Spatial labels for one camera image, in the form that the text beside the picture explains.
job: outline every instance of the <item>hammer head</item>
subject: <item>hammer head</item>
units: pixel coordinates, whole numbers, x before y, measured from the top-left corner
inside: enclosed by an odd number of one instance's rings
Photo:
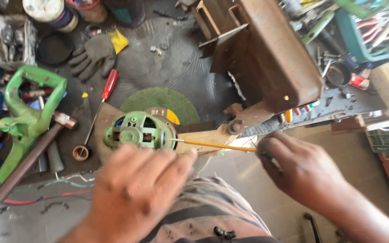
[[[77,121],[75,119],[61,112],[54,111],[52,119],[68,129],[74,129],[77,127]]]

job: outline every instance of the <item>gray floor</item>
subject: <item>gray floor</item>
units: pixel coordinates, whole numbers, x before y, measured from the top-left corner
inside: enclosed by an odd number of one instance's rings
[[[297,128],[287,133],[322,145],[342,170],[346,179],[389,215],[389,182],[380,160],[371,152],[364,134],[332,136],[329,126]],[[222,177],[234,186],[262,217],[272,234],[284,243],[314,243],[310,223],[304,212],[312,213],[325,243],[334,243],[336,227],[279,191],[262,169],[253,153],[230,151],[214,157],[202,176]],[[73,182],[85,184],[79,178]],[[79,190],[65,183],[45,187],[41,191],[17,192],[10,199],[31,200]],[[51,202],[65,202],[41,213]],[[0,243],[55,242],[88,211],[89,202],[76,198],[54,199],[31,206],[11,207],[0,214]]]

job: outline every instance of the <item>shirt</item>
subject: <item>shirt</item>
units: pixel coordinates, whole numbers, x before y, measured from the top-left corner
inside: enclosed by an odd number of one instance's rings
[[[214,228],[236,237],[226,240]],[[250,204],[219,177],[187,182],[168,214],[140,243],[279,243]]]

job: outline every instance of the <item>paint can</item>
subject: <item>paint can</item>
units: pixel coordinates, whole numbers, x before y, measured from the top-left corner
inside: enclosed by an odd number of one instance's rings
[[[145,19],[143,0],[103,0],[103,3],[125,27],[137,27]]]
[[[79,21],[77,14],[64,4],[64,0],[23,0],[23,8],[36,21],[65,33],[73,31]]]
[[[100,0],[92,0],[90,2],[79,0],[65,0],[72,8],[77,9],[82,18],[91,23],[102,23],[108,17],[108,12],[100,2]]]

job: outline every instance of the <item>cutting disc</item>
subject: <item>cutting disc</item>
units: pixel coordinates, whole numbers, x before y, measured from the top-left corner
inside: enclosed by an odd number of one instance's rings
[[[181,93],[162,87],[137,91],[121,105],[124,113],[146,111],[151,107],[163,107],[178,117],[181,125],[199,123],[199,115],[193,104]]]

